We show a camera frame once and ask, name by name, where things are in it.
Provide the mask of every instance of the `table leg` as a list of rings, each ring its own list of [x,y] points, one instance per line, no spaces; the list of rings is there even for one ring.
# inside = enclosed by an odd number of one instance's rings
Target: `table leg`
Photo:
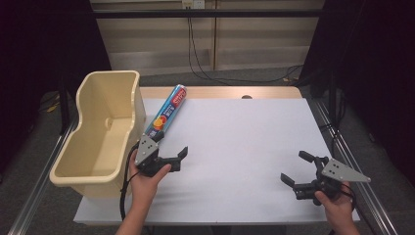
[[[213,235],[230,235],[232,226],[212,226],[211,231]]]

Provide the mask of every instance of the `white tabletop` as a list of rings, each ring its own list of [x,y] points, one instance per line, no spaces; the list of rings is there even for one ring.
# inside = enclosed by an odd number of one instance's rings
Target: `white tabletop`
[[[164,99],[144,100],[147,122]],[[185,146],[181,171],[161,182],[146,223],[151,225],[290,224],[326,221],[323,207],[298,201],[280,180],[315,179],[304,150],[330,157],[305,99],[187,99],[167,130],[160,156]],[[117,224],[119,198],[83,198],[74,221]],[[126,199],[126,208],[130,198]],[[356,212],[353,219],[358,220]]]

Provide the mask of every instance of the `metal rail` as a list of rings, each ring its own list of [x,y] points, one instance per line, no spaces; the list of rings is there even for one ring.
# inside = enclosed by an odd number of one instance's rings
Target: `metal rail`
[[[36,213],[37,207],[39,206],[40,201],[43,198],[43,195],[47,188],[46,186],[49,183],[49,172],[52,168],[52,165],[55,163],[56,157],[61,152],[62,148],[64,147],[65,142],[67,141],[69,137],[69,134],[75,129],[76,125],[77,125],[77,116],[71,122],[70,126],[67,128],[65,133],[63,133],[59,137],[58,142],[54,150],[52,151],[52,154],[50,155],[33,189],[31,190],[29,197],[24,203],[23,208],[19,212],[18,217],[13,223],[8,235],[24,235],[25,234],[28,226],[31,223],[31,220],[33,219],[34,214]]]
[[[325,124],[330,123],[329,119],[329,112],[322,101],[315,101],[314,102],[320,116],[323,118]],[[350,166],[351,168],[362,172],[359,165],[357,164],[356,159],[353,156],[350,148],[348,147],[345,139],[343,138],[340,131],[336,133],[336,130],[333,127],[329,128],[331,136],[334,138],[336,135],[335,143],[340,151],[345,164]],[[373,191],[372,187],[368,183],[356,183],[358,189],[360,190],[363,199],[365,200],[369,210],[373,214],[376,222],[379,225],[379,228],[382,230],[382,233],[385,235],[392,235],[398,234],[396,229],[394,228],[390,217],[388,216],[387,211],[385,210],[382,203],[379,201],[378,197],[376,196],[375,192]]]
[[[83,11],[40,11],[49,16],[92,16],[96,19],[136,18],[338,18],[351,14],[348,10],[325,11],[322,9],[258,9],[258,10],[94,10]]]

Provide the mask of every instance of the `black cable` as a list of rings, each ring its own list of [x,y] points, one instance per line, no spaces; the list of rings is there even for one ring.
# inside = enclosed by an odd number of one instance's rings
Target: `black cable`
[[[218,78],[210,77],[209,75],[207,75],[205,73],[205,71],[202,69],[202,67],[201,67],[201,65],[199,63],[199,57],[198,57],[198,54],[196,52],[195,39],[194,39],[194,35],[193,35],[192,19],[191,18],[188,18],[188,21],[187,22],[188,22],[188,26],[189,26],[189,65],[190,65],[190,69],[191,69],[192,73],[195,76],[197,76],[198,78],[207,79],[207,80],[209,80],[209,79],[210,80],[214,80],[216,82],[219,82],[219,83],[222,83],[222,84],[225,84],[225,85],[228,85],[228,86],[230,86],[230,84],[224,82],[223,80],[225,80],[225,81],[255,82],[255,83],[269,83],[269,82],[273,82],[273,81],[278,81],[278,80],[284,79],[284,78],[288,77],[291,73],[293,73],[294,71],[296,71],[298,68],[301,68],[302,67],[302,65],[291,66],[291,67],[287,68],[287,74],[286,75],[281,76],[281,77],[278,77],[278,78],[275,78],[275,79],[263,80],[263,81],[261,81],[261,80],[243,80],[243,79],[223,78],[223,77],[218,77]],[[195,71],[193,70],[192,63],[191,63],[191,59],[190,59],[190,50],[192,48],[191,44],[193,45],[193,51],[194,51],[194,54],[195,54],[195,57],[196,57],[196,61],[197,61],[198,67],[201,70],[201,72],[204,74],[205,77],[196,74]]]
[[[350,187],[348,187],[347,185],[345,185],[343,183],[342,183],[342,186],[345,186],[350,191],[350,193],[347,193],[347,192],[345,192],[341,189],[340,193],[351,198],[351,211],[353,212],[355,207],[356,207],[356,196],[354,194],[354,191]],[[334,234],[336,234],[336,232],[335,232],[335,230],[332,229],[330,231],[329,235],[334,235]]]
[[[331,122],[318,126],[320,131],[323,132],[329,128],[333,128],[333,137],[330,144],[330,152],[332,154],[333,159],[335,159],[335,140],[338,138],[340,132],[340,124],[342,119],[345,117],[346,114],[346,98],[345,94],[342,91],[341,100],[339,102],[339,109],[337,110],[336,120],[331,120]]]
[[[294,71],[296,71],[298,68],[301,68],[301,67],[302,67],[302,65],[297,65],[297,66],[291,66],[291,67],[287,68],[287,80],[288,80],[287,86],[291,85],[290,74],[293,73]]]
[[[128,167],[129,167],[129,162],[131,159],[131,155],[134,152],[134,150],[138,149],[138,144],[139,142],[137,142],[130,150],[130,152],[128,153],[128,157],[127,157],[127,162],[125,163],[125,170],[124,170],[124,181],[122,183],[122,189],[120,190],[121,195],[119,197],[119,212],[121,213],[121,219],[124,220],[125,219],[125,195],[127,193],[127,188],[128,188],[128,184],[131,181],[132,177],[134,177],[137,174],[132,175],[128,180]]]
[[[345,186],[348,190],[350,190],[352,196],[353,196],[353,201],[352,201],[352,206],[354,209],[356,209],[360,215],[362,216],[363,220],[365,221],[365,223],[367,224],[367,226],[369,227],[370,231],[372,232],[372,234],[376,235],[375,229],[373,228],[373,226],[369,223],[369,219],[366,217],[366,215],[364,215],[362,209],[360,208],[360,206],[358,205],[357,201],[356,201],[356,195],[354,194],[354,191],[347,185],[342,184],[343,186]]]
[[[188,28],[189,28],[189,57],[188,57],[188,59],[189,59],[189,66],[190,66],[190,70],[192,71],[192,73],[196,76],[196,77],[198,77],[198,78],[201,78],[201,79],[205,79],[205,80],[214,80],[214,81],[216,81],[216,82],[219,82],[219,83],[222,83],[222,84],[224,84],[224,85],[230,85],[230,84],[228,84],[228,83],[226,83],[226,82],[224,82],[224,81],[221,81],[221,80],[218,80],[217,78],[212,78],[212,77],[210,77],[210,76],[208,76],[205,72],[204,72],[204,70],[202,70],[202,67],[201,67],[201,65],[200,65],[200,63],[199,63],[199,58],[198,58],[198,54],[197,54],[197,52],[196,52],[196,46],[195,46],[195,40],[194,40],[194,38],[193,38],[193,27],[192,27],[192,19],[191,18],[188,18],[187,19],[187,24],[188,24]],[[201,72],[206,76],[206,77],[203,77],[203,76],[199,76],[194,70],[193,70],[193,66],[192,66],[192,61],[191,61],[191,57],[190,57],[190,51],[191,51],[191,49],[192,49],[192,44],[193,44],[193,51],[194,51],[194,54],[195,54],[195,56],[196,56],[196,61],[198,62],[198,66],[199,66],[199,69],[201,70]]]

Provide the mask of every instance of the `robotic arm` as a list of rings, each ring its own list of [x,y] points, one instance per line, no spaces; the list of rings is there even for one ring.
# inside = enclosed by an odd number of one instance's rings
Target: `robotic arm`
[[[340,196],[343,181],[370,182],[371,180],[335,159],[314,157],[306,151],[300,151],[299,156],[309,163],[314,162],[317,171],[316,179],[305,184],[296,184],[292,178],[281,173],[281,181],[293,188],[297,200],[312,199],[314,205],[320,206],[321,203],[314,196],[315,191],[322,191],[330,199],[336,199]]]
[[[135,165],[140,172],[152,177],[163,166],[170,164],[170,172],[180,171],[181,161],[187,156],[188,148],[185,147],[175,158],[164,159],[159,157],[159,141],[164,138],[164,132],[158,132],[153,138],[143,134],[138,145]]]

